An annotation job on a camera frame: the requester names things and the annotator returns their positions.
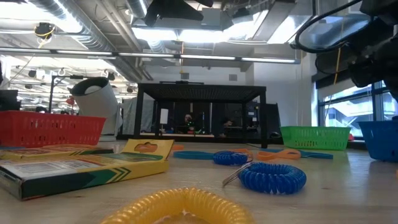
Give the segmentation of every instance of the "white wall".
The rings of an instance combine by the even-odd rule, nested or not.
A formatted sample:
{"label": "white wall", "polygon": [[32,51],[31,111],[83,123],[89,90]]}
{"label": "white wall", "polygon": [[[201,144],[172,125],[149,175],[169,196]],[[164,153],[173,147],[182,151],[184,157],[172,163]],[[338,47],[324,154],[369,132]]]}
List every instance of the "white wall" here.
{"label": "white wall", "polygon": [[246,85],[254,85],[254,63],[246,71]]}
{"label": "white wall", "polygon": [[[167,67],[160,66],[146,66],[146,70],[154,78],[154,83],[160,81],[180,81],[181,67]],[[189,82],[204,82],[208,85],[245,85],[245,73],[241,72],[240,68],[220,68],[212,67],[183,67],[183,72],[189,73]],[[237,74],[238,81],[232,82],[229,80],[229,74]]]}
{"label": "white wall", "polygon": [[316,55],[308,54],[302,66],[276,63],[254,65],[254,85],[267,87],[267,102],[278,104],[282,126],[312,125],[314,87],[311,76],[316,73],[315,58]]}

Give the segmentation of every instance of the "table surface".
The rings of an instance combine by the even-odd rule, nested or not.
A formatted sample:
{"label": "table surface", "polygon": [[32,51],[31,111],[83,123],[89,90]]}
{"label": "table surface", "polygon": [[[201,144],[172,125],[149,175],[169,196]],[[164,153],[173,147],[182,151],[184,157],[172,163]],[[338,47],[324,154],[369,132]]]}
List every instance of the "table surface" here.
{"label": "table surface", "polygon": [[[125,143],[100,146],[120,151]],[[185,150],[208,152],[244,147],[256,150],[244,144],[183,144]],[[253,192],[239,180],[221,188],[222,180],[236,167],[171,157],[170,169],[163,174],[26,202],[1,189],[0,223],[99,223],[106,215],[156,190],[192,186],[244,205],[258,223],[398,223],[398,164],[375,161],[366,151],[326,153],[334,154],[335,159],[272,161],[296,166],[307,174],[307,184],[295,195]]]}

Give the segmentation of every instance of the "person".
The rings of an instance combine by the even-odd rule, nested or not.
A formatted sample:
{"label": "person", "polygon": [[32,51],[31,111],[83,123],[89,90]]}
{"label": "person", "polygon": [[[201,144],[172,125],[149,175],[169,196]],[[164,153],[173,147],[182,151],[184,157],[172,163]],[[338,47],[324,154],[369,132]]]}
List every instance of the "person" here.
{"label": "person", "polygon": [[187,134],[189,131],[195,130],[195,123],[193,122],[192,115],[187,113],[184,117],[184,122],[178,127],[177,131],[181,134]]}
{"label": "person", "polygon": [[229,127],[233,124],[232,119],[224,118],[221,120],[220,125],[213,129],[213,134],[216,138],[226,138],[227,130],[226,127]]}

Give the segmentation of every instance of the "black equipment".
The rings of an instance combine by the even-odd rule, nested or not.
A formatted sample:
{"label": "black equipment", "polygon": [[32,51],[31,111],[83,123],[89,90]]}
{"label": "black equipment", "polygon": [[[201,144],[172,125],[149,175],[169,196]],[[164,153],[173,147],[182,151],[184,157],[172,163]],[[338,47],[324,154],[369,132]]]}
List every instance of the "black equipment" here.
{"label": "black equipment", "polygon": [[0,90],[0,111],[20,110],[21,103],[17,101],[18,90]]}
{"label": "black equipment", "polygon": [[[213,0],[196,0],[196,2],[207,7],[213,6]],[[148,7],[144,22],[147,26],[153,27],[158,18],[202,21],[203,15],[183,0],[153,0]]]}
{"label": "black equipment", "polygon": [[[300,35],[311,25],[359,2],[362,2],[360,11],[369,15],[369,24],[366,27],[346,36],[327,48],[311,49],[300,43]],[[375,41],[376,38],[374,36],[382,36],[383,32],[389,33],[388,40],[384,42],[380,39]],[[297,32],[295,43],[292,47],[313,54],[335,54],[338,49],[343,52],[349,52],[354,59],[349,60],[346,66],[342,65],[345,68],[338,71],[338,73],[348,72],[357,87],[365,87],[384,80],[384,83],[391,91],[391,95],[398,100],[397,32],[398,0],[353,0],[344,6],[310,20],[302,26]],[[316,66],[320,72],[334,75],[331,72],[324,72],[318,62],[316,62]]]}

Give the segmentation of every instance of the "blue plastic basket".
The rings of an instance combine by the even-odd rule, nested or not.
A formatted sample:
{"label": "blue plastic basket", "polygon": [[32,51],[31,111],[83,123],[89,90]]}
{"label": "blue plastic basket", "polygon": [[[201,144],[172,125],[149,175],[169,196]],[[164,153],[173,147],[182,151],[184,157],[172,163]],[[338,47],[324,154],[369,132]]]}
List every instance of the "blue plastic basket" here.
{"label": "blue plastic basket", "polygon": [[398,121],[359,122],[373,159],[398,162]]}

